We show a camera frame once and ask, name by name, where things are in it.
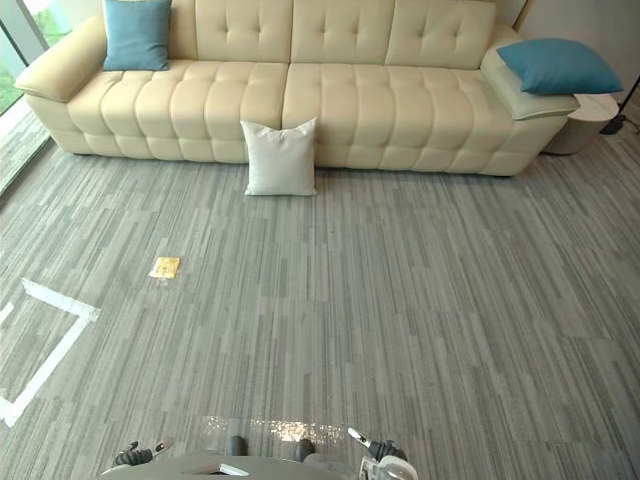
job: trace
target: round side table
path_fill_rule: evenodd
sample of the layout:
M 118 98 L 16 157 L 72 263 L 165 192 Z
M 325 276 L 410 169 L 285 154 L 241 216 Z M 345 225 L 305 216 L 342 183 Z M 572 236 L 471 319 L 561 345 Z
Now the round side table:
M 618 114 L 618 104 L 609 94 L 575 97 L 580 102 L 580 108 L 569 115 L 566 125 L 544 147 L 543 152 L 558 155 L 579 152 Z

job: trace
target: sofa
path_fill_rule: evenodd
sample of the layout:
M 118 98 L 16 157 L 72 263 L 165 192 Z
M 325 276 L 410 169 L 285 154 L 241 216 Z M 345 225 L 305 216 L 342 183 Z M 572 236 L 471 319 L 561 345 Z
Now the sofa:
M 318 119 L 317 166 L 510 176 L 578 108 L 520 91 L 485 1 L 173 0 L 169 69 L 105 72 L 101 16 L 18 78 L 64 150 L 247 162 L 240 119 Z

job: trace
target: teal throw pillow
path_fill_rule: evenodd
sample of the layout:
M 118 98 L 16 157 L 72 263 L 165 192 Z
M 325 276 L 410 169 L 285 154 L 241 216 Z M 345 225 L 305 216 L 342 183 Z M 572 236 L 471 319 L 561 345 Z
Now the teal throw pillow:
M 105 70 L 168 70 L 171 0 L 105 0 Z
M 498 54 L 522 79 L 523 92 L 559 95 L 622 90 L 605 61 L 580 42 L 542 38 L 499 48 Z

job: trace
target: sofa backrest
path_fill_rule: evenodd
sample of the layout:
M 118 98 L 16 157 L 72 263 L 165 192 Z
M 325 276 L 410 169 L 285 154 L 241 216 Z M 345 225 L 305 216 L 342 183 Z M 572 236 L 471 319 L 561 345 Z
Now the sofa backrest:
M 289 63 L 292 0 L 173 0 L 169 57 Z
M 493 2 L 396 0 L 385 63 L 480 68 L 495 17 Z
M 477 69 L 492 1 L 293 0 L 291 61 Z
M 173 0 L 170 58 L 477 69 L 493 1 Z
M 393 0 L 293 0 L 291 61 L 383 64 Z

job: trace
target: sofa armrest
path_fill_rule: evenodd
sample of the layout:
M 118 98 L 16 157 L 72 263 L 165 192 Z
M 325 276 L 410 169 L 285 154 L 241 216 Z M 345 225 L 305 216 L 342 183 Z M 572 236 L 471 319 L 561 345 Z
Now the sofa armrest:
M 514 120 L 567 115 L 580 107 L 573 95 L 532 95 L 521 91 L 522 80 L 500 58 L 498 48 L 521 42 L 520 37 L 505 25 L 496 25 L 493 38 L 480 70 Z
M 101 16 L 91 17 L 22 72 L 16 87 L 56 102 L 68 102 L 102 66 L 107 36 Z

